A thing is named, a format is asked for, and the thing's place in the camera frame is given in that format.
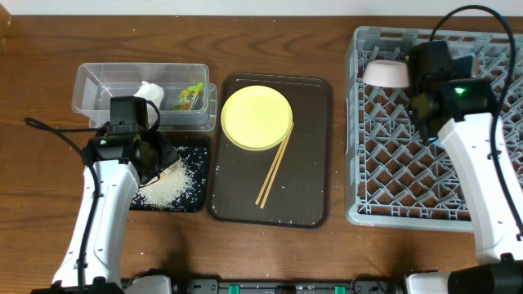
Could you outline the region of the rice pile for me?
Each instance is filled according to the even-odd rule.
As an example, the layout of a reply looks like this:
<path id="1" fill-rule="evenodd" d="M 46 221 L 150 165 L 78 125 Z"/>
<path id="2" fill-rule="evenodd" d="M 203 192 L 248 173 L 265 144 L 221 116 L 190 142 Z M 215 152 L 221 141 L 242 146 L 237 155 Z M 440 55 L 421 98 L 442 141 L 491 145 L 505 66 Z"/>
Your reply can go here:
<path id="1" fill-rule="evenodd" d="M 174 209 L 182 200 L 191 197 L 193 184 L 194 172 L 179 159 L 164 170 L 158 180 L 139 188 L 132 204 L 160 210 Z"/>

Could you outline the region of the pink bowl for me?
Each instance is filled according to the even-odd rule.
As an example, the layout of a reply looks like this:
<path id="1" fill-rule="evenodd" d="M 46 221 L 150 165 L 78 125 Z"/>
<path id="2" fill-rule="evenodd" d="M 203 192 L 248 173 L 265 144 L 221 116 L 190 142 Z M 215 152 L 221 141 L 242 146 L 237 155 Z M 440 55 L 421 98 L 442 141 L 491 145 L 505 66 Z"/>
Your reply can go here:
<path id="1" fill-rule="evenodd" d="M 377 87 L 408 87 L 407 64 L 393 60 L 373 60 L 364 71 L 363 82 Z"/>

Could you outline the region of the white napkin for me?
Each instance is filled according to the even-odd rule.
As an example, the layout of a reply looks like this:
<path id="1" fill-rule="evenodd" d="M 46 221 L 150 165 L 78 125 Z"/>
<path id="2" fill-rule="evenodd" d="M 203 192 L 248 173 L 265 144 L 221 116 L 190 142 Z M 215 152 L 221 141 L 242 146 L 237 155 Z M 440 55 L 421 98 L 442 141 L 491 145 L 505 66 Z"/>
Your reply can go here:
<path id="1" fill-rule="evenodd" d="M 165 91 L 161 86 L 147 81 L 143 81 L 138 91 L 134 94 L 135 97 L 151 101 L 157 109 L 160 109 L 164 95 Z M 149 125 L 152 126 L 156 122 L 158 114 L 151 105 L 147 105 L 147 113 Z"/>

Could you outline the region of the green snack wrapper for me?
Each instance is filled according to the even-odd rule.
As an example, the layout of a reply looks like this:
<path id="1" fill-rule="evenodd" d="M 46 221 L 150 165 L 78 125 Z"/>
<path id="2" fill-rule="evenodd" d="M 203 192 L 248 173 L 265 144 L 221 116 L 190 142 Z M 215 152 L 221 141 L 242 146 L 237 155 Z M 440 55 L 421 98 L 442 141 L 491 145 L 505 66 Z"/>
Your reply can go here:
<path id="1" fill-rule="evenodd" d="M 197 99 L 203 91 L 203 83 L 198 82 L 194 85 L 189 85 L 177 97 L 177 102 L 172 107 L 176 111 L 192 110 L 196 104 Z"/>

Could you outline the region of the light blue bowl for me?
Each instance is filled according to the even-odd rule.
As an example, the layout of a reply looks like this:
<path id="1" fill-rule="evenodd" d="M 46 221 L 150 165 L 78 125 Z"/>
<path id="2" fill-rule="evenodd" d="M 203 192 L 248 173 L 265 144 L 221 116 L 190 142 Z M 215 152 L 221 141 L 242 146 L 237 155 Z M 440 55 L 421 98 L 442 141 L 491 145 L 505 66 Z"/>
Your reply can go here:
<path id="1" fill-rule="evenodd" d="M 437 147 L 443 149 L 443 145 L 442 145 L 442 143 L 441 143 L 441 141 L 440 141 L 439 138 L 436 138 L 436 139 L 433 141 L 433 144 L 434 144 L 435 146 L 437 146 Z"/>

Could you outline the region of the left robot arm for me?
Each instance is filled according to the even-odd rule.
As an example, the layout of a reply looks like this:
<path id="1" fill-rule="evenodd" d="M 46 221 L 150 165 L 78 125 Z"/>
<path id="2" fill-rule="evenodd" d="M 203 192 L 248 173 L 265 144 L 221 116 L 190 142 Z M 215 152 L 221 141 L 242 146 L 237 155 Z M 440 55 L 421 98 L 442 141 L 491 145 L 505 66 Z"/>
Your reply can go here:
<path id="1" fill-rule="evenodd" d="M 95 130 L 84 148 L 67 130 L 25 118 L 77 152 L 84 164 L 83 197 L 68 251 L 47 293 L 121 293 L 121 256 L 127 217 L 138 189 L 160 179 L 178 153 L 150 123 L 155 104 L 136 96 L 113 97 L 110 120 Z"/>

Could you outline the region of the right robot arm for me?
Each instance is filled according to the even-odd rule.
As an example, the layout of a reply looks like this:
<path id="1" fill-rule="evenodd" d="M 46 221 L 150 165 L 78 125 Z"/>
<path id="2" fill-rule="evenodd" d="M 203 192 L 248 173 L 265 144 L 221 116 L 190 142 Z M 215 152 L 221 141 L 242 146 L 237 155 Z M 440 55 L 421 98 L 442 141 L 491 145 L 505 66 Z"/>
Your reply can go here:
<path id="1" fill-rule="evenodd" d="M 444 41 L 410 49 L 414 96 L 410 119 L 426 140 L 437 137 L 459 180 L 472 221 L 478 264 L 405 278 L 407 293 L 520 293 L 522 191 L 495 116 L 490 84 L 472 78 L 469 58 L 453 59 Z"/>

